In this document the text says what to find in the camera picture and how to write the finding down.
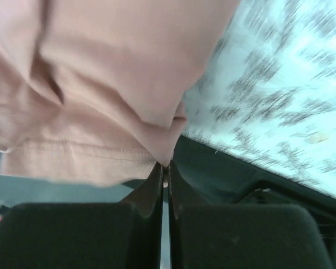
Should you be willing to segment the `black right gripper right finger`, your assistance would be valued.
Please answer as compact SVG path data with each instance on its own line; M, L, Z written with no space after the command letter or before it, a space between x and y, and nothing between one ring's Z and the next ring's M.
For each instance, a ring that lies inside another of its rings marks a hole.
M298 205L212 205L167 171L172 268L332 268L318 226Z

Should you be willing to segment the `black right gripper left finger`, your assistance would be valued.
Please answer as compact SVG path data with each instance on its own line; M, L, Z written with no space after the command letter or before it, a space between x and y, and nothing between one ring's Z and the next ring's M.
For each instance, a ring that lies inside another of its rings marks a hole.
M0 268L159 268L164 168L117 203L24 203L0 222Z

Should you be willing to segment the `pink t shirt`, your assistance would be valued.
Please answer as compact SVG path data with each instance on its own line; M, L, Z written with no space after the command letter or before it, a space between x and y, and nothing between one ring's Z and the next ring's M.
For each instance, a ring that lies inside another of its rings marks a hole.
M168 166L238 1L0 1L0 175L108 187Z

